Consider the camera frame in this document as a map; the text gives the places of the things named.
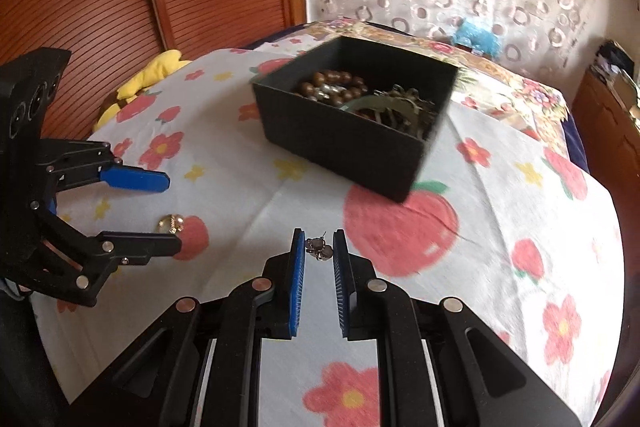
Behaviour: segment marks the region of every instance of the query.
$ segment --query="floral bedsheet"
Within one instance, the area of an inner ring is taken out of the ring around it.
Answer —
[[[414,298],[465,301],[587,426],[622,321],[622,244],[609,193],[542,142],[452,103],[414,190],[392,203],[267,142],[250,80],[289,60],[212,52],[93,136],[125,164],[167,172],[171,186],[62,192],[60,216],[94,235],[152,232],[162,216],[181,214],[183,244],[173,258],[119,267],[92,309],[31,298],[66,396],[176,299],[228,295],[289,251],[296,227],[307,237],[344,229],[353,253]],[[261,427],[378,425],[376,348],[342,338],[331,262],[307,258],[301,315],[295,340],[263,344]]]

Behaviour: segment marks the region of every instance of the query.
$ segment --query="black box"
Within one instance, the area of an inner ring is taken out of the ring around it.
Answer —
[[[348,71],[372,92],[394,84],[415,87],[435,104],[429,136],[419,140],[390,127],[293,93],[316,71]],[[254,82],[264,134],[270,142],[402,202],[442,124],[458,68],[378,42],[338,37]]]

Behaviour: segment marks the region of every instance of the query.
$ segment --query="yellow plush toy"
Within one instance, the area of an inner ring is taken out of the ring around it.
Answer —
[[[142,70],[125,82],[118,90],[111,93],[102,103],[100,118],[94,125],[94,132],[106,124],[127,103],[133,102],[140,92],[157,84],[174,71],[186,66],[190,60],[180,60],[182,54],[178,50],[168,50],[159,54]]]

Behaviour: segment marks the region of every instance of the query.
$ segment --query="wooden cabinet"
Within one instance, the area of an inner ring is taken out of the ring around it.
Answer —
[[[601,81],[585,74],[572,107],[591,175],[611,193],[625,255],[625,278],[640,274],[640,131]]]

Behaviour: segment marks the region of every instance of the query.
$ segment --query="red flower print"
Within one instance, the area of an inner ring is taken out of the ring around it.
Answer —
[[[598,393],[598,402],[601,402],[604,398],[604,394],[607,392],[607,387],[609,386],[609,379],[611,378],[611,370],[609,369],[604,377],[600,379],[600,392]]]
[[[133,118],[135,115],[143,112],[146,108],[151,107],[161,92],[162,91],[147,91],[141,93],[116,113],[116,122],[120,123],[129,120],[129,118]]]
[[[447,55],[453,53],[453,48],[448,44],[443,44],[442,42],[429,42],[429,47],[436,52],[446,53]]]
[[[458,214],[442,195],[446,188],[420,182],[398,204],[353,185],[344,200],[344,230],[379,273],[419,273],[442,259],[458,237]]]
[[[58,302],[56,302],[56,306],[58,308],[58,313],[63,313],[65,310],[69,310],[70,312],[73,313],[76,311],[76,309],[78,309],[77,304],[61,301],[60,299],[58,299]]]
[[[549,302],[542,314],[542,323],[549,333],[545,346],[545,362],[551,365],[556,360],[569,363],[574,356],[574,338],[580,335],[582,319],[575,310],[575,301],[567,295],[558,308]]]
[[[158,115],[158,118],[156,118],[156,121],[162,123],[171,122],[176,116],[178,116],[178,113],[180,113],[180,106],[175,105],[174,107],[170,107],[169,109],[162,111],[162,113]]]
[[[501,331],[500,333],[498,333],[498,338],[500,338],[501,341],[507,344],[507,346],[511,342],[511,335],[509,334],[509,331]]]
[[[178,232],[182,248],[174,255],[178,261],[190,261],[199,256],[209,246],[209,231],[198,216],[184,218],[184,228]]]
[[[322,370],[322,385],[308,391],[302,403],[324,415],[324,427],[377,427],[380,425],[378,369],[357,372],[345,362]]]
[[[476,100],[472,99],[470,96],[465,97],[465,100],[462,101],[462,105],[466,105],[466,107],[470,107],[471,109],[478,108]]]
[[[511,252],[511,262],[518,277],[528,275],[536,284],[545,274],[540,251],[530,239],[521,239],[516,243]]]
[[[180,140],[182,140],[183,136],[183,132],[174,132],[169,136],[166,134],[159,134],[151,140],[149,149],[140,156],[138,164],[146,164],[147,169],[151,171],[156,170],[162,163],[163,159],[173,158],[177,155],[180,150]]]
[[[247,105],[241,105],[238,109],[240,115],[239,121],[244,120],[260,120],[260,112],[258,111],[258,105],[254,103],[248,103]]]
[[[464,143],[459,143],[456,149],[465,157],[467,163],[478,163],[482,167],[489,166],[491,153],[480,147],[475,140],[465,138]]]
[[[130,138],[125,138],[113,148],[113,155],[117,156],[117,158],[122,158],[132,144],[133,142]]]
[[[562,188],[564,188],[564,193],[569,199],[586,199],[587,181],[584,179],[582,169],[548,147],[545,147],[545,158],[543,158],[542,161],[547,167],[560,176]]]
[[[200,78],[204,74],[202,70],[193,71],[193,73],[187,74],[184,79],[185,80],[195,80],[196,78]]]

